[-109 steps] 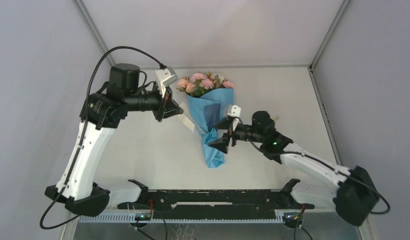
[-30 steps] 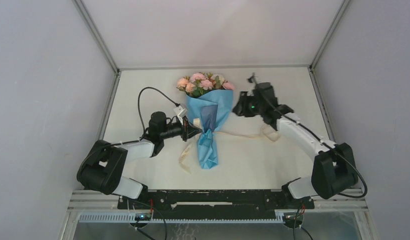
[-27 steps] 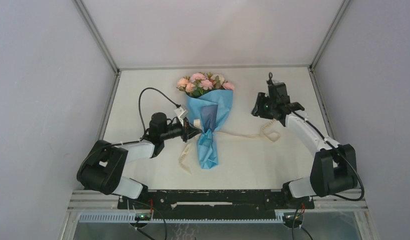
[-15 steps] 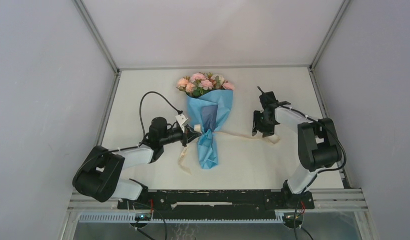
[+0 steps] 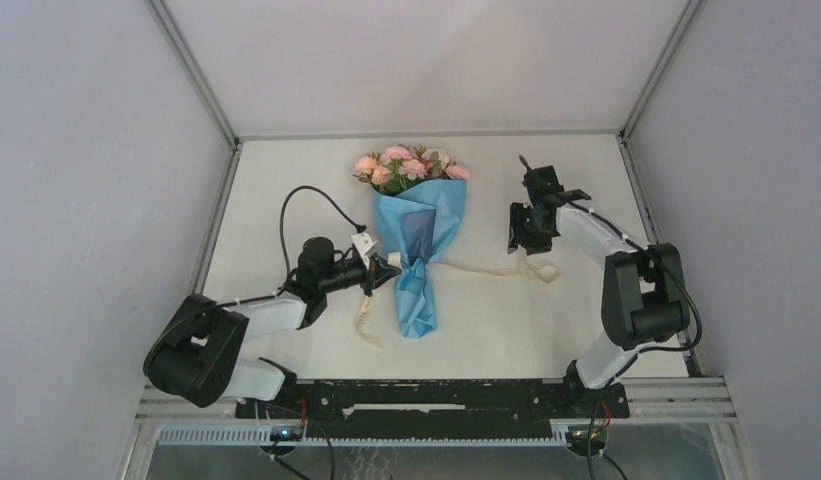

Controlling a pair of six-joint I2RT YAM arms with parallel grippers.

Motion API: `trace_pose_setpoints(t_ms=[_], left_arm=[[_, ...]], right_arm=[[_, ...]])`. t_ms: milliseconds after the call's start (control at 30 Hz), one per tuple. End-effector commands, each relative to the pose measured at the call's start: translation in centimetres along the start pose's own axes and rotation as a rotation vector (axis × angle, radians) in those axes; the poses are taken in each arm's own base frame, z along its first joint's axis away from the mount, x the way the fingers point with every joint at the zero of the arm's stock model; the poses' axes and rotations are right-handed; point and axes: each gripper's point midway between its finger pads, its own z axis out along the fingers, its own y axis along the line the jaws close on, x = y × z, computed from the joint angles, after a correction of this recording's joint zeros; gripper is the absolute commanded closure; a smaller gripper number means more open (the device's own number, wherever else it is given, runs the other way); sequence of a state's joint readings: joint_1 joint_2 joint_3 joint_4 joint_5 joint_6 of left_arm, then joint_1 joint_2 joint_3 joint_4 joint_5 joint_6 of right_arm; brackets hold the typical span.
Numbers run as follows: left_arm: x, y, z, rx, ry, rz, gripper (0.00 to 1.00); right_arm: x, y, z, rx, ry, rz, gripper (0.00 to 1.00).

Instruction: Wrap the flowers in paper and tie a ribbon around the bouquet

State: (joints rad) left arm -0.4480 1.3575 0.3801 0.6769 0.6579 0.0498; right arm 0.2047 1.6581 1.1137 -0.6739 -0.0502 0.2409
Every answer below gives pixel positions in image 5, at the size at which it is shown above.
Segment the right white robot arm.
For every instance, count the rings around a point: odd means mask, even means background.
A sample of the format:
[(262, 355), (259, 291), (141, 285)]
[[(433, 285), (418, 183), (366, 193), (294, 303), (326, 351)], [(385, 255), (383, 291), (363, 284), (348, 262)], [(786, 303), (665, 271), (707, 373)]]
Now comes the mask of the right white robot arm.
[(525, 204), (510, 207), (508, 250), (548, 253), (554, 239), (577, 244), (603, 272), (602, 333), (567, 369), (564, 402), (578, 416), (591, 415), (604, 400), (603, 388), (618, 381), (651, 352), (681, 353), (697, 346), (670, 340), (701, 317), (686, 289), (680, 253), (670, 243), (638, 241), (599, 213), (581, 189), (566, 189), (553, 167), (528, 167), (523, 176)]

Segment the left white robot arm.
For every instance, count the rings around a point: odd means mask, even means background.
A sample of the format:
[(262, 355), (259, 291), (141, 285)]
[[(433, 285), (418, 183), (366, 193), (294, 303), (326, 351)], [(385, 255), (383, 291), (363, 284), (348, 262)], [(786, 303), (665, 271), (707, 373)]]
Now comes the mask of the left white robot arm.
[(331, 240), (307, 240), (296, 268), (272, 294), (218, 303), (187, 296), (143, 362), (158, 390), (205, 408), (220, 399), (254, 399), (276, 417), (291, 414), (299, 394), (295, 374), (268, 359), (241, 357), (242, 346), (278, 332), (312, 325), (326, 310), (329, 294), (352, 287), (371, 296), (402, 272), (401, 256), (374, 250), (366, 233), (356, 234), (347, 254)]

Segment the fake pink flower bouquet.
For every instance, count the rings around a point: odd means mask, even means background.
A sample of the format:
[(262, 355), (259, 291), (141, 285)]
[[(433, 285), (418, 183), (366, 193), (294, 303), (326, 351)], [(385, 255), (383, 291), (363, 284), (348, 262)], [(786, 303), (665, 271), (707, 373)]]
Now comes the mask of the fake pink flower bouquet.
[(444, 149), (398, 144), (359, 158), (353, 177), (380, 194), (396, 196), (434, 180), (467, 182), (470, 173)]

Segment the blue wrapping paper sheet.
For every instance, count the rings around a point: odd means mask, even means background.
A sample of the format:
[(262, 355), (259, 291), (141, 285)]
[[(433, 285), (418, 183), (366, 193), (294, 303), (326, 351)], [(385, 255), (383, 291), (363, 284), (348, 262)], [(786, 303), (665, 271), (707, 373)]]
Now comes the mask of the blue wrapping paper sheet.
[(395, 195), (374, 195), (374, 220), (383, 251), (400, 255), (394, 283), (395, 310), (403, 337), (420, 339), (437, 329), (429, 265), (442, 259), (466, 209), (467, 182), (427, 180)]

